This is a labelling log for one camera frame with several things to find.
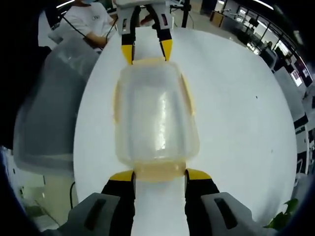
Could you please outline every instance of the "ceiling light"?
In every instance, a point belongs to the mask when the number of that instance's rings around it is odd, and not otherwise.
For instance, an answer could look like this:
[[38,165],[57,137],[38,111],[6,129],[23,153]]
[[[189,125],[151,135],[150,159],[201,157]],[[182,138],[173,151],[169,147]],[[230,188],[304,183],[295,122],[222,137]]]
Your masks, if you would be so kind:
[[262,5],[264,5],[264,6],[268,7],[268,8],[270,8],[271,10],[274,9],[272,6],[270,6],[270,5],[266,4],[266,3],[264,3],[263,1],[260,1],[260,0],[253,0],[253,1],[255,1],[255,2],[257,2],[257,3],[260,3],[260,4],[262,4]]
[[60,8],[60,7],[64,6],[64,5],[67,5],[68,3],[73,2],[73,1],[74,0],[70,0],[70,1],[64,2],[63,4],[58,5],[56,8]]

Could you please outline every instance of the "floor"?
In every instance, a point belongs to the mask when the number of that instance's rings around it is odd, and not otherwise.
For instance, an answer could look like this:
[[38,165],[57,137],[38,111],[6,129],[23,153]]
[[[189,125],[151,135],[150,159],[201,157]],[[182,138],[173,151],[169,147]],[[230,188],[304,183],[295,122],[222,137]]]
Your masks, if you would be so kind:
[[[223,31],[211,24],[209,17],[200,15],[198,12],[201,7],[201,0],[192,0],[192,11],[188,18],[187,28],[201,30],[219,35],[223,38],[241,44],[241,42],[231,33]],[[182,24],[183,11],[176,10],[172,12],[175,24],[180,27]],[[38,205],[45,209],[47,214],[60,226],[67,221],[70,210],[69,191],[73,178],[45,176],[45,185],[43,187],[25,188],[24,195],[28,199],[34,199]],[[73,203],[78,203],[75,187],[73,188]]]

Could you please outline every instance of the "white table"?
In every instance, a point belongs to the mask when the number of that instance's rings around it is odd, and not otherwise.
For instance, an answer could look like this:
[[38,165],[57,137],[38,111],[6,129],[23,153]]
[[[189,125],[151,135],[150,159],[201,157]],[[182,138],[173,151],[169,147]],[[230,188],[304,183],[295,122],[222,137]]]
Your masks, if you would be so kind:
[[[156,32],[137,28],[135,59],[162,56]],[[221,192],[246,205],[266,224],[290,199],[296,169],[293,120],[284,94],[264,61],[219,36],[172,31],[175,61],[196,106],[200,152],[189,168],[210,174]],[[127,66],[116,34],[100,55],[83,94],[74,138],[79,201],[102,191],[127,170],[115,155],[113,95]]]

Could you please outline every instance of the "office desk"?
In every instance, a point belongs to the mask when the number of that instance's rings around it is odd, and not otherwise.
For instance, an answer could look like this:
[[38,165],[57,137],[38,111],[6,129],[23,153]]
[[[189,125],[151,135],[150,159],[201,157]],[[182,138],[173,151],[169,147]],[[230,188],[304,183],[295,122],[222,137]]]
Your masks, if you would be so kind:
[[[246,205],[267,224],[290,199],[296,141],[290,110],[263,60],[219,36],[172,31],[171,61],[187,78],[200,138],[188,168],[210,174],[221,192]],[[156,32],[136,29],[135,59],[162,56]],[[84,91],[74,138],[79,201],[100,192],[111,175],[128,170],[115,155],[113,96],[127,66],[116,34],[100,55]]]

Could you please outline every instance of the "white t-shirt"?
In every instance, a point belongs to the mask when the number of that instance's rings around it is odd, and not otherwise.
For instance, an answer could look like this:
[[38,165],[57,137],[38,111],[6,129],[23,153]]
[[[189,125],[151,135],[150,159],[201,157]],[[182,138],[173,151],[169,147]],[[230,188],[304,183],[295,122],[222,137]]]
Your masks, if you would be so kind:
[[[108,15],[104,6],[99,2],[92,2],[90,6],[72,6],[64,16],[83,35],[93,32],[97,36],[106,37],[111,29],[110,23],[113,19]],[[113,27],[108,35],[108,39],[115,33]],[[60,21],[60,26],[56,29],[59,37],[66,39],[74,34],[83,38],[76,32],[65,19]]]

